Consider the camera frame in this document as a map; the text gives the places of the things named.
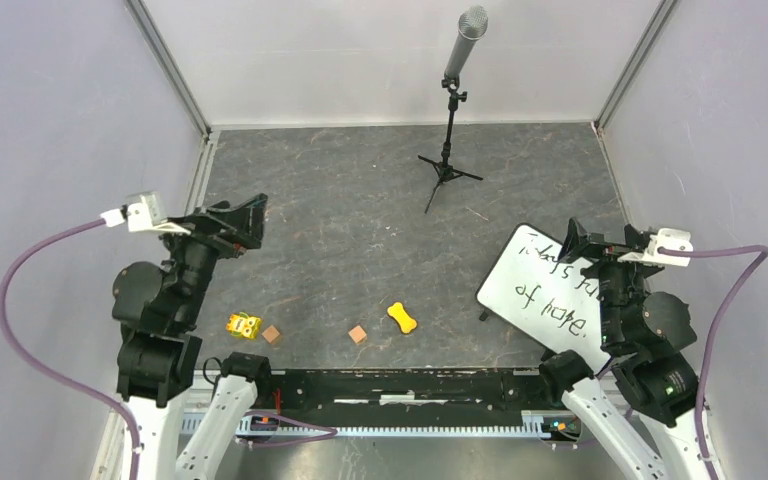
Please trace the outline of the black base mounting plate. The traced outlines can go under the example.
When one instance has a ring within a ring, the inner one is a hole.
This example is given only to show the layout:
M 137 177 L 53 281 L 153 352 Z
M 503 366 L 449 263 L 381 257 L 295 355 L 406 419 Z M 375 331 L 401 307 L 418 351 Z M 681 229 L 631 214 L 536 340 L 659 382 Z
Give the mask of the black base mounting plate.
M 254 404 L 328 427 L 513 427 L 561 410 L 534 368 L 286 369 Z

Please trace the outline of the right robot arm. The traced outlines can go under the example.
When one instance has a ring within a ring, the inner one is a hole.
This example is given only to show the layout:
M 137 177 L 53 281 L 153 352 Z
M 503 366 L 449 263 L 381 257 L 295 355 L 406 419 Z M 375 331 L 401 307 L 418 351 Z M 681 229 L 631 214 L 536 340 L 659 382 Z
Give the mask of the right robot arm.
M 705 433 L 703 376 L 682 354 L 697 340 L 689 306 L 646 286 L 667 266 L 688 266 L 695 253 L 686 231 L 626 225 L 623 242 L 615 243 L 571 218 L 556 257 L 559 264 L 589 261 L 580 273 L 598 284 L 597 349 L 608 356 L 601 369 L 613 375 L 658 449 L 652 451 L 633 429 L 598 409 L 599 373 L 582 350 L 557 347 L 543 358 L 538 396 L 551 408 L 571 410 L 629 476 L 642 476 L 657 460 L 671 479 L 719 476 Z

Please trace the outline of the yellow bone-shaped eraser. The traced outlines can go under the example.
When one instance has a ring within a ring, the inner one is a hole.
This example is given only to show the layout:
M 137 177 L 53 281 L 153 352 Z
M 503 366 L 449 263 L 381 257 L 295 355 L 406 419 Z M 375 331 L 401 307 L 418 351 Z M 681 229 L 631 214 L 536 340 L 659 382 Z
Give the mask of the yellow bone-shaped eraser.
M 408 335 L 417 327 L 418 322 L 406 310 L 402 302 L 394 302 L 387 308 L 387 315 L 394 320 L 402 334 Z

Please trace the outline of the black microphone tripod stand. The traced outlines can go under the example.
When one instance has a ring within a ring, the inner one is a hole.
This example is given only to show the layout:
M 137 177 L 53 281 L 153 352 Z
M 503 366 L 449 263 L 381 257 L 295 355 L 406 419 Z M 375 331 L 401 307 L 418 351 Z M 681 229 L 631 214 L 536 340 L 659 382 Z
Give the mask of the black microphone tripod stand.
M 454 78 L 445 77 L 441 81 L 441 86 L 449 94 L 449 100 L 448 100 L 448 106 L 447 106 L 448 122 L 447 122 L 447 128 L 446 128 L 446 136 L 442 143 L 442 148 L 441 148 L 441 154 L 440 154 L 441 158 L 438 161 L 435 161 L 430 158 L 424 157 L 422 155 L 417 156 L 419 160 L 431 165 L 437 175 L 437 181 L 434 187 L 432 188 L 431 194 L 424 208 L 424 214 L 427 214 L 429 212 L 431 204 L 438 190 L 444 184 L 462 177 L 466 177 L 476 181 L 484 180 L 482 176 L 478 176 L 478 175 L 468 173 L 463 170 L 455 168 L 450 162 L 455 114 L 459 108 L 459 105 L 467 100 L 468 93 L 466 91 L 461 92 L 459 90 L 460 79 L 458 77 L 454 77 Z

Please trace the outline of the right wooden cube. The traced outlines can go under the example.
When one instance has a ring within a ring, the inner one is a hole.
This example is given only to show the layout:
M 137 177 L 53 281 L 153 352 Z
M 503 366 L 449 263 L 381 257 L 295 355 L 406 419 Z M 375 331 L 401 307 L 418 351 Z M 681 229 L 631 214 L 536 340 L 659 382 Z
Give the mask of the right wooden cube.
M 348 336 L 355 345 L 360 345 L 364 343 L 368 338 L 367 332 L 360 325 L 356 325 L 355 327 L 350 329 L 348 331 Z

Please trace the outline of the yellow toy car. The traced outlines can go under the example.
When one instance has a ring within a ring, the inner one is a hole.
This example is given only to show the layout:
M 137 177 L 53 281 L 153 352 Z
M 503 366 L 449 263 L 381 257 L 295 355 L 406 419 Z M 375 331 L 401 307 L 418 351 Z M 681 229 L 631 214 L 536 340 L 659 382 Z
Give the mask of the yellow toy car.
M 260 317 L 239 312 L 229 316 L 225 328 L 235 338 L 254 340 L 260 332 L 261 325 L 262 319 Z

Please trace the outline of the white whiteboard black frame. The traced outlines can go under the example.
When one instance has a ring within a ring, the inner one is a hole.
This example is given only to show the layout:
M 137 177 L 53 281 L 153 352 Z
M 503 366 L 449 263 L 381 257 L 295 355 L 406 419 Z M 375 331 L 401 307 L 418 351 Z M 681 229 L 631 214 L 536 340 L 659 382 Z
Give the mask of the white whiteboard black frame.
M 558 262 L 561 247 L 530 224 L 516 226 L 477 289 L 476 301 L 544 348 L 573 350 L 599 372 L 609 355 L 601 349 L 598 282 L 581 275 L 590 261 Z

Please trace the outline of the grey microphone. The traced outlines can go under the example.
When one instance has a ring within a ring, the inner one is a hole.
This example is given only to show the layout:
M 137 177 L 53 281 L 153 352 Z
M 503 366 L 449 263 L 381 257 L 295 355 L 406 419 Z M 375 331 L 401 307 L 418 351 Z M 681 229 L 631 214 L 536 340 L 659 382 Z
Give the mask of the grey microphone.
M 486 9 L 481 5 L 470 6 L 459 17 L 457 36 L 443 72 L 447 82 L 458 79 L 475 44 L 484 37 L 489 25 Z

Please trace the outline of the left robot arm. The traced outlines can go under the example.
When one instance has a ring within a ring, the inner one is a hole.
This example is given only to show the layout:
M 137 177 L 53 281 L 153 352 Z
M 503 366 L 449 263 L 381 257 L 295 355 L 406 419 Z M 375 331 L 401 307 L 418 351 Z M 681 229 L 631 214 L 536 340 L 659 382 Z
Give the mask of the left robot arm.
M 212 479 L 244 414 L 274 394 L 267 358 L 232 353 L 220 363 L 215 391 L 190 441 L 178 447 L 186 402 L 202 346 L 194 333 L 216 264 L 261 247 L 267 195 L 233 206 L 222 201 L 178 217 L 144 192 L 106 214 L 108 226 L 158 235 L 169 253 L 161 264 L 135 262 L 116 276 L 112 317 L 121 326 L 117 393 L 132 414 L 139 479 Z

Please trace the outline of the wooden cube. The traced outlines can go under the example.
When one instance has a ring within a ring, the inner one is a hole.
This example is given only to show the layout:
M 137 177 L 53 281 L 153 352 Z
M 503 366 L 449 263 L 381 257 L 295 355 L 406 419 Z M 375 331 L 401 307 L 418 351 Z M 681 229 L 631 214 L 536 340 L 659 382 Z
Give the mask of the wooden cube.
M 360 345 L 364 343 L 368 338 L 367 332 L 360 325 L 356 325 L 355 327 L 350 329 L 348 331 L 348 336 L 355 345 Z
M 282 339 L 282 334 L 274 325 L 270 325 L 262 332 L 262 337 L 268 344 L 275 345 Z

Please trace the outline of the left wooden cube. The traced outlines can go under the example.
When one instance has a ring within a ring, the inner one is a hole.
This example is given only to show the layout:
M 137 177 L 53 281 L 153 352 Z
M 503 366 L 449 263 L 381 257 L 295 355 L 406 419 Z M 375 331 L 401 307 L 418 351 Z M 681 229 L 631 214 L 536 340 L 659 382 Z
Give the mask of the left wooden cube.
M 262 337 L 268 344 L 275 345 L 282 339 L 282 334 L 274 325 L 270 325 L 262 332 Z

